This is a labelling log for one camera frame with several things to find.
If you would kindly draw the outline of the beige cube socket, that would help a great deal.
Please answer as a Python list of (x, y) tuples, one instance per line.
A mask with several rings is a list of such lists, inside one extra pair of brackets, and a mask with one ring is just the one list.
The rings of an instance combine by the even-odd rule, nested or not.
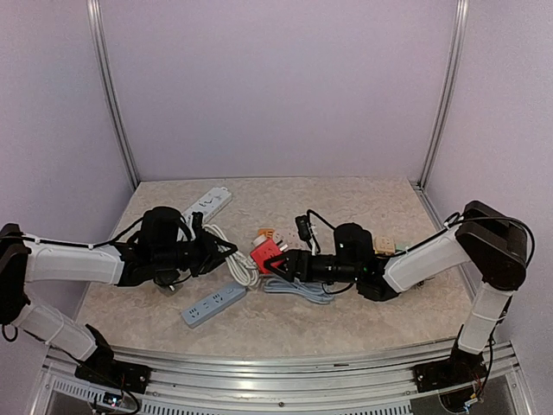
[(396, 244), (392, 237), (377, 235), (373, 239), (376, 254), (391, 256), (396, 252)]

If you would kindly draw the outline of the aluminium front rail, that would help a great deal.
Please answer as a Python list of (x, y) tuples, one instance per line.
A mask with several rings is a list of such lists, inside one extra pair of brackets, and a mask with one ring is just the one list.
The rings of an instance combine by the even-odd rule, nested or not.
[[(420, 393), (414, 367), (444, 359), (453, 341), (376, 352), (282, 358), (213, 357), (114, 348), (116, 358), (152, 369), (141, 414), (452, 414)], [(108, 388), (73, 377), (74, 362), (51, 351), (42, 365), (30, 414), (91, 414)], [(537, 414), (514, 348), (493, 347), (483, 402), (469, 414)]]

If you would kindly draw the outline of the right aluminium frame post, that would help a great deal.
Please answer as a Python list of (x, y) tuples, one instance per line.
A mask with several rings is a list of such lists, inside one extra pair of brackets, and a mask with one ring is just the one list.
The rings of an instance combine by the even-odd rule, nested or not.
[(470, 2), (468, 0), (459, 0), (456, 2), (454, 25), (448, 51), (445, 77), (442, 84), (435, 121), (431, 130), (429, 147), (423, 161), (422, 173), (417, 181), (418, 187), (423, 192), (425, 192), (429, 186), (446, 127), (450, 106), (454, 97), (455, 82), (458, 76), (466, 34), (469, 4)]

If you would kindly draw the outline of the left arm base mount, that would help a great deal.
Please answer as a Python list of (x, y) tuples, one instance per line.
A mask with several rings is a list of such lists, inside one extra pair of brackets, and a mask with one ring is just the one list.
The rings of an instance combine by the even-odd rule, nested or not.
[(145, 365), (108, 359), (80, 363), (74, 375), (93, 384), (142, 394), (149, 384), (151, 372), (152, 369)]

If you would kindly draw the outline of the orange power adapter socket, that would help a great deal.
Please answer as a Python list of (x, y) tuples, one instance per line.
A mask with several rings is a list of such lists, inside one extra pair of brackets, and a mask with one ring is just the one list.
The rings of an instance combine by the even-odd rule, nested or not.
[(259, 228), (257, 230), (257, 235), (261, 236), (263, 235), (267, 239), (272, 239), (275, 233), (274, 228)]

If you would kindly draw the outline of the red cube socket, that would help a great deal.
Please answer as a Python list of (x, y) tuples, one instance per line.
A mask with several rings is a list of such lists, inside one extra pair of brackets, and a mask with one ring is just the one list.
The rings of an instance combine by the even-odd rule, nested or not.
[(272, 239), (265, 238), (263, 235), (259, 235), (252, 242), (253, 249), (250, 252), (250, 257), (257, 265), (258, 271), (261, 275), (268, 275), (268, 271), (264, 266), (264, 261), (272, 259), (283, 252), (283, 249)]

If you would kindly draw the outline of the long white power strip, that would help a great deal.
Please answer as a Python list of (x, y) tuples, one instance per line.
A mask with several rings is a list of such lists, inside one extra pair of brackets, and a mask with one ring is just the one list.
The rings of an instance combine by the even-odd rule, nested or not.
[(225, 187), (214, 187), (193, 203), (183, 213), (186, 222), (192, 220), (193, 213), (202, 213), (203, 222), (209, 222), (232, 201), (232, 193)]

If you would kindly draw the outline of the dark green cube socket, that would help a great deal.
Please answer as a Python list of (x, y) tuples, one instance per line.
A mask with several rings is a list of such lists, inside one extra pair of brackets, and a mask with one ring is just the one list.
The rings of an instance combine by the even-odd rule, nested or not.
[(174, 291), (175, 282), (178, 280), (180, 273), (178, 271), (160, 271), (158, 272), (153, 282), (157, 287), (164, 290)]

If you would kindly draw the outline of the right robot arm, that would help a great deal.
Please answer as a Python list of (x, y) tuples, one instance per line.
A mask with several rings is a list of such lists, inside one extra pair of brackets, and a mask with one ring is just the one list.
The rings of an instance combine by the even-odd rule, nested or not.
[(442, 377), (461, 383), (480, 362), (514, 293), (526, 280), (536, 240), (523, 221), (505, 216), (481, 201), (452, 214), (442, 229), (401, 252), (379, 254), (372, 234), (356, 223), (334, 228), (334, 253), (290, 249), (266, 259), (264, 268), (290, 282), (345, 283), (373, 302), (390, 301), (450, 268), (473, 264), (480, 288), (455, 340)]

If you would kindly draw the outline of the left aluminium frame post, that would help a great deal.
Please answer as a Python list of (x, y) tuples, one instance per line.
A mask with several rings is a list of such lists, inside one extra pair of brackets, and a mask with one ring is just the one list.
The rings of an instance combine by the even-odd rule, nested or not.
[(99, 67), (100, 83), (103, 89), (103, 94), (105, 96), (107, 111), (114, 131), (116, 143), (122, 158), (125, 173), (131, 185), (131, 188), (133, 190), (136, 190), (141, 182), (141, 178), (138, 172), (136, 161), (132, 154), (129, 139), (126, 134), (115, 83), (111, 73), (100, 1), (87, 0), (86, 11), (92, 36), (92, 45), (94, 47), (96, 60)]

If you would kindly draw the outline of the round pink power socket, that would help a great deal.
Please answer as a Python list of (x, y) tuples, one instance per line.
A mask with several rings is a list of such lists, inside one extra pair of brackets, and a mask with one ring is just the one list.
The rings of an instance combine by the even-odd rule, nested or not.
[(303, 242), (299, 239), (297, 234), (292, 231), (276, 230), (273, 234), (273, 240), (283, 250), (303, 248)]

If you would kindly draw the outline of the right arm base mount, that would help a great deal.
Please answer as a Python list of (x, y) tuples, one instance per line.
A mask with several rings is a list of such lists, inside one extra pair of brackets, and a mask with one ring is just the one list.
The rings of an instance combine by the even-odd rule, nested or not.
[(474, 366), (466, 362), (453, 362), (450, 359), (431, 361), (414, 366), (416, 388), (419, 393), (458, 386), (486, 377), (487, 369), (483, 362)]

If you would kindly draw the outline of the light blue power strip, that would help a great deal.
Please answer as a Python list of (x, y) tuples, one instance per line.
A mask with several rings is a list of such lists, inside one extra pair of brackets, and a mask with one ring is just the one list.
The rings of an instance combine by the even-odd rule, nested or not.
[(231, 282), (183, 310), (181, 318), (189, 328), (194, 329), (241, 300), (246, 293), (243, 285)]

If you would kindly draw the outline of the aluminium frame post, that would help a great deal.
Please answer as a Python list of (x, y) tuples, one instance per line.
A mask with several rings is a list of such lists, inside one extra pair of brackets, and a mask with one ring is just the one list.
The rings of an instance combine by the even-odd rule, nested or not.
[(132, 154), (129, 139), (126, 134), (115, 83), (111, 73), (100, 1), (87, 0), (86, 11), (92, 36), (92, 45), (94, 47), (96, 60), (99, 67), (100, 83), (103, 89), (103, 94), (105, 96), (107, 111), (114, 131), (116, 143), (122, 158), (125, 173), (131, 185), (131, 188), (133, 190), (136, 190), (141, 182), (141, 178), (138, 172), (136, 161)]
[(450, 106), (454, 97), (455, 82), (458, 76), (466, 34), (469, 4), (470, 2), (468, 0), (459, 0), (456, 2), (454, 25), (448, 51), (445, 77), (442, 84), (435, 121), (431, 130), (429, 147), (423, 161), (422, 173), (417, 181), (418, 187), (423, 192), (425, 192), (429, 186), (446, 127)]

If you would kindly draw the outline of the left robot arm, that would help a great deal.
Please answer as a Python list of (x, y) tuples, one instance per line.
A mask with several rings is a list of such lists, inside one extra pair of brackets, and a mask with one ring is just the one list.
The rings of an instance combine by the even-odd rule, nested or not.
[(80, 325), (25, 291), (31, 282), (68, 280), (117, 287), (137, 287), (152, 281), (160, 287), (208, 274), (238, 248), (203, 226), (203, 214), (190, 221), (173, 207), (154, 207), (120, 235), (86, 245), (40, 239), (17, 224), (1, 230), (1, 325), (23, 329), (41, 342), (73, 357), (84, 371), (105, 385), (122, 375), (120, 362), (107, 340), (89, 324)]

